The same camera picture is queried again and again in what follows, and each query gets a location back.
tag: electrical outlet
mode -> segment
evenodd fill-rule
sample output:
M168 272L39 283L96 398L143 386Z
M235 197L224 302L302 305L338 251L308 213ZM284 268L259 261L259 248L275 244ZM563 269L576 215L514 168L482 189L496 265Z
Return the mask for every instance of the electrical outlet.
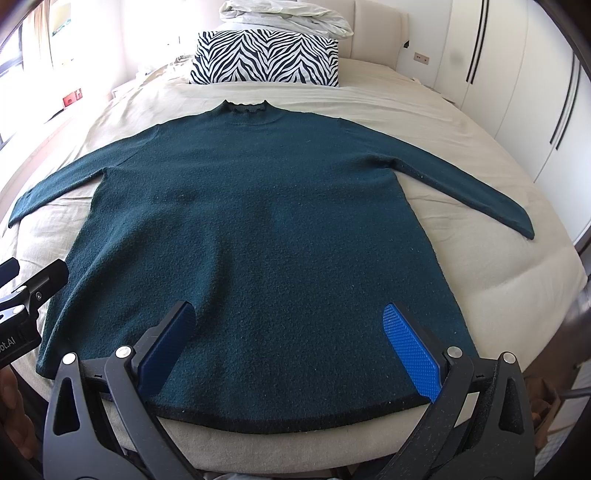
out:
M425 65L429 65L429 57L426 57L425 55L421 55L420 53L417 53L417 52L414 53L414 60L418 61L420 63L424 63Z

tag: upholstered headboard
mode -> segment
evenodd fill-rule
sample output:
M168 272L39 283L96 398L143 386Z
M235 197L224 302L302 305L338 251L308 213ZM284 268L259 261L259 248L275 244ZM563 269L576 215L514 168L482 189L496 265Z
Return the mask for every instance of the upholstered headboard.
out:
M222 23L219 7L223 0L193 1L199 29L214 30ZM398 53L408 41L408 14L372 0L308 0L308 3L336 10L353 28L353 37L339 42L340 57L396 69Z

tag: human hand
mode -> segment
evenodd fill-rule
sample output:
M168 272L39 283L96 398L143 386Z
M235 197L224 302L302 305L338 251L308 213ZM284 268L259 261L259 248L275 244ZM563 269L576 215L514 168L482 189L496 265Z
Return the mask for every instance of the human hand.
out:
M10 365L0 369L0 401L7 407L4 430L27 460L37 451L37 438L31 419L25 414L17 378Z

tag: metal screw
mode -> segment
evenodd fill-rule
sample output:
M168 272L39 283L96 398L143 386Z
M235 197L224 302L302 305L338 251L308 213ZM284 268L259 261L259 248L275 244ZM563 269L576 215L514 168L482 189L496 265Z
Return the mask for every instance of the metal screw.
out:
M130 356L131 354L131 348L128 347L127 345L124 346L120 346L116 351L115 351L115 355L118 358L125 358L127 356Z
M462 356L462 349L458 346L451 346L447 349L447 354L452 358L460 358Z
M505 352L503 353L503 360L508 364L514 364L517 359L511 352Z
M64 355L64 358L61 359L61 361L64 362L66 365L74 363L74 360L76 360L75 353L67 353Z

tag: sweater sleeve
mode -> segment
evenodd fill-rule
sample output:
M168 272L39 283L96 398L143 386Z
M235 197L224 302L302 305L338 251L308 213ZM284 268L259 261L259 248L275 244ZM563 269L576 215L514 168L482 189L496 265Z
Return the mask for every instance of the sweater sleeve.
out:
M448 194L530 240L534 238L527 212L508 196L418 147L347 120L339 122L364 152L387 157L393 169Z
M94 150L49 175L17 200L10 215L8 227L12 227L39 207L104 174L108 167L121 165L152 140L157 129L158 125L133 137L124 138Z

